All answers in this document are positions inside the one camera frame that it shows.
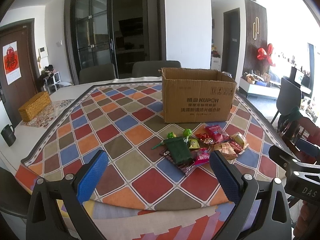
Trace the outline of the person right hand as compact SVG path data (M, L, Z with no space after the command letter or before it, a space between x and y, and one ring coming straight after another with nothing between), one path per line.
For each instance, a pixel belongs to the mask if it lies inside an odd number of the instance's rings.
M303 201L293 235L293 239L319 239L319 206Z

